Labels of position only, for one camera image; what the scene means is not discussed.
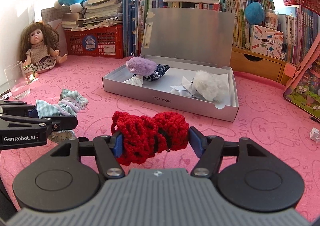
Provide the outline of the red crocheted knit item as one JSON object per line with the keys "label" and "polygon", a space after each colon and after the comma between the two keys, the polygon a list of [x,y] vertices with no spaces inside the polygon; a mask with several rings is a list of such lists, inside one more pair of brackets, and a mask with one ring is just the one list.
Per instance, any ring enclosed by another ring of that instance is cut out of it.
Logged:
{"label": "red crocheted knit item", "polygon": [[176,112],[161,112],[154,117],[139,117],[116,111],[111,132],[123,136],[123,153],[117,158],[121,165],[142,164],[156,153],[185,149],[189,142],[189,124]]}

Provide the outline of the green checked fabric doll dress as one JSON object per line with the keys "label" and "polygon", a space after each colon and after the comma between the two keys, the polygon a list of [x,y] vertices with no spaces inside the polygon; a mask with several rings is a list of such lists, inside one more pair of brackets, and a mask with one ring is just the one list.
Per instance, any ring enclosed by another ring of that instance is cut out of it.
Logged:
{"label": "green checked fabric doll dress", "polygon": [[[44,100],[36,100],[36,109],[39,118],[44,117],[62,117],[75,116],[81,110],[84,110],[88,105],[88,99],[82,96],[77,90],[71,91],[63,89],[60,94],[58,103],[48,103]],[[61,143],[69,138],[74,138],[73,130],[59,129],[57,132],[52,132],[48,139],[55,143]]]}

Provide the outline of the white fluffy plush toy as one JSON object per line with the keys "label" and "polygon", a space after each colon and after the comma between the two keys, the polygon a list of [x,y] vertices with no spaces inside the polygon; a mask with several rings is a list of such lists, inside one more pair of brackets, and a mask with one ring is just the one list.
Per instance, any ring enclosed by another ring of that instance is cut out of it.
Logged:
{"label": "white fluffy plush toy", "polygon": [[198,70],[193,78],[192,86],[207,101],[223,102],[229,95],[227,74],[212,74]]}

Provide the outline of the white paper origami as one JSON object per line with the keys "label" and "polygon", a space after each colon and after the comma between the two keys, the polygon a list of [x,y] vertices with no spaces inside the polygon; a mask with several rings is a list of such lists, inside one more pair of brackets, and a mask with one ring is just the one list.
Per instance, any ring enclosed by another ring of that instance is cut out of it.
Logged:
{"label": "white paper origami", "polygon": [[197,90],[194,87],[193,80],[189,81],[183,76],[180,85],[171,86],[170,93],[193,98],[197,94]]}

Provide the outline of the purple fluffy plush toy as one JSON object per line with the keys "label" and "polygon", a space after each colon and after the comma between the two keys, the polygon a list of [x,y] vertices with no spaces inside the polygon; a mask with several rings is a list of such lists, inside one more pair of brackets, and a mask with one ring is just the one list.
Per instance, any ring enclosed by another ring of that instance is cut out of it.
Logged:
{"label": "purple fluffy plush toy", "polygon": [[130,73],[149,76],[157,68],[157,63],[142,57],[133,57],[125,63]]}

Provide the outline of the blue floral fabric pouch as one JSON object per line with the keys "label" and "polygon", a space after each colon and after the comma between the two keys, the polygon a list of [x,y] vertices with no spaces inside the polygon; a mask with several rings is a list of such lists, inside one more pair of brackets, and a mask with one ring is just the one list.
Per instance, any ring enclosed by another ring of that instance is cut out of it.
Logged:
{"label": "blue floral fabric pouch", "polygon": [[158,64],[156,70],[149,76],[143,76],[144,81],[153,82],[159,80],[168,70],[170,66],[166,64]]}

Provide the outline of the clear glass mug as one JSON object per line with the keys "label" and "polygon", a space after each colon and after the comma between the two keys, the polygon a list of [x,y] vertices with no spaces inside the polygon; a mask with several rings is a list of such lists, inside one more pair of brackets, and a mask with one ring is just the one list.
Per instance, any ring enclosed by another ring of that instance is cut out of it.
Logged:
{"label": "clear glass mug", "polygon": [[17,61],[4,69],[5,76],[15,100],[19,100],[30,93],[30,84],[36,78],[35,70],[31,65],[24,66],[22,61]]}

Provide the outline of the brown haired baby doll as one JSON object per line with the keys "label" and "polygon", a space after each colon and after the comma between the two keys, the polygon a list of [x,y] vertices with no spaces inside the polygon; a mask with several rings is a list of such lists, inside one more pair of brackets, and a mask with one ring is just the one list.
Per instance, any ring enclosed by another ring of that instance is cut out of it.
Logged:
{"label": "brown haired baby doll", "polygon": [[67,55],[60,53],[59,41],[58,32],[43,21],[31,23],[23,29],[20,54],[29,80],[67,61]]}

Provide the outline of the silver open cardboard box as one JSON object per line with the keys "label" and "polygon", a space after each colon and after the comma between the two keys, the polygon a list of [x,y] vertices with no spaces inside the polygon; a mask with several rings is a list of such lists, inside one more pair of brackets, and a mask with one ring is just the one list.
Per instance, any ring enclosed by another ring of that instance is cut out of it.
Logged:
{"label": "silver open cardboard box", "polygon": [[[151,8],[146,17],[140,56],[169,70],[141,87],[125,84],[133,74],[125,65],[103,77],[106,92],[159,104],[172,109],[224,121],[234,121],[239,103],[230,67],[234,19],[230,13],[188,8]],[[229,95],[223,102],[207,101],[197,93],[193,98],[170,93],[182,77],[193,80],[198,70],[227,74]]]}

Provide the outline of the wooden drawer organizer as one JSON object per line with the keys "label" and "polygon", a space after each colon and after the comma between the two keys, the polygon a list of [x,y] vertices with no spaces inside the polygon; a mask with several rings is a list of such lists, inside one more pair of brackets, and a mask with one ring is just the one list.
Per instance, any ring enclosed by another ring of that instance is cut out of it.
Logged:
{"label": "wooden drawer organizer", "polygon": [[232,46],[230,67],[234,71],[250,73],[285,85],[290,79],[284,72],[286,63],[277,58]]}

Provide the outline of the red plastic basket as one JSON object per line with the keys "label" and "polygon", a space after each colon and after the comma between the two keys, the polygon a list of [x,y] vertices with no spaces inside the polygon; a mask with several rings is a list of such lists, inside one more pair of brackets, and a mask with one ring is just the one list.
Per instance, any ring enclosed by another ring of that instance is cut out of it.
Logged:
{"label": "red plastic basket", "polygon": [[124,58],[123,25],[72,31],[65,29],[69,55]]}

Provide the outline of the pink triangular toy house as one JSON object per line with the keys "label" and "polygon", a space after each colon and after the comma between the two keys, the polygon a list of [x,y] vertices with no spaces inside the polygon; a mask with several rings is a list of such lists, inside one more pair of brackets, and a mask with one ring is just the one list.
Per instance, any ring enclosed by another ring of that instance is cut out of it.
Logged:
{"label": "pink triangular toy house", "polygon": [[319,36],[298,66],[283,93],[285,100],[319,121]]}

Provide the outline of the white label printer box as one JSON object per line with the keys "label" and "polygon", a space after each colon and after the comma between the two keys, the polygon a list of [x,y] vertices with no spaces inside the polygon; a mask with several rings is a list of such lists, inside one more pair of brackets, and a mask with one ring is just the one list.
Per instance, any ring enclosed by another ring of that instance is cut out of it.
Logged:
{"label": "white label printer box", "polygon": [[281,31],[259,25],[251,26],[250,50],[252,52],[283,60],[283,41],[284,34]]}

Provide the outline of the stack of books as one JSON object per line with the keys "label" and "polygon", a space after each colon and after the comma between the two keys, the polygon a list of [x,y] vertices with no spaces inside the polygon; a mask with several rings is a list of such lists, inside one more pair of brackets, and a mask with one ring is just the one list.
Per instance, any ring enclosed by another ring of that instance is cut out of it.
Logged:
{"label": "stack of books", "polygon": [[123,0],[87,0],[80,13],[65,13],[62,27],[74,31],[109,27],[123,22]]}

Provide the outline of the blue thin books row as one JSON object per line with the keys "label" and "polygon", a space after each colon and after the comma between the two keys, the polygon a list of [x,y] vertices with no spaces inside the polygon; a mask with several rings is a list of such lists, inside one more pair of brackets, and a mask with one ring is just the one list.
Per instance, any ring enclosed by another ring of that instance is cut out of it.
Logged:
{"label": "blue thin books row", "polygon": [[158,6],[158,0],[123,0],[124,56],[140,55],[148,10]]}

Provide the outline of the row of upright books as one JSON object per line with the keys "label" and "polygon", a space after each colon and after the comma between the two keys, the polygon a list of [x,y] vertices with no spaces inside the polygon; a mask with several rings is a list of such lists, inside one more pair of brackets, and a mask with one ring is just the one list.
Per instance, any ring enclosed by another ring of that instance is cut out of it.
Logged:
{"label": "row of upright books", "polygon": [[277,11],[270,0],[220,0],[220,6],[234,15],[234,46],[250,50],[252,25],[281,31],[283,60],[292,64],[302,62],[319,34],[319,15],[301,5]]}

